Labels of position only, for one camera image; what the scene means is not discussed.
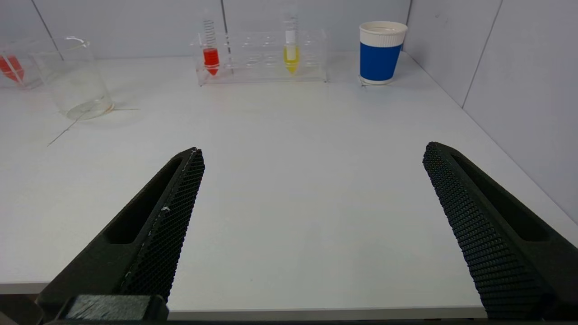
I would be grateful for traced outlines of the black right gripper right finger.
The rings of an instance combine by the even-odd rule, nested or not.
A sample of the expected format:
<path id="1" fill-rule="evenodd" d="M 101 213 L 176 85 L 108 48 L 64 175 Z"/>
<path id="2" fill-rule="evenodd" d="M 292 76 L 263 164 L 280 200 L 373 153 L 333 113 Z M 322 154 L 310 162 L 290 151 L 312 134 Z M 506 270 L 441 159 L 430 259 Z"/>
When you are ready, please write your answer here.
<path id="1" fill-rule="evenodd" d="M 429 142 L 423 166 L 487 317 L 576 321 L 576 246 L 458 150 Z"/>

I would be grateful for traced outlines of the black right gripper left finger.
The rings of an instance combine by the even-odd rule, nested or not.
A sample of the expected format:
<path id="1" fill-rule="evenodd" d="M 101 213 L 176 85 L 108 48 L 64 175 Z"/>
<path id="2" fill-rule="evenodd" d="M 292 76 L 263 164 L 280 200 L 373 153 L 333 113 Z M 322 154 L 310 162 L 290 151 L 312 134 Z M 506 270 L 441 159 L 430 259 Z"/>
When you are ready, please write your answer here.
<path id="1" fill-rule="evenodd" d="M 165 323 L 204 172 L 198 148 L 172 157 L 41 291 L 41 324 Z"/>

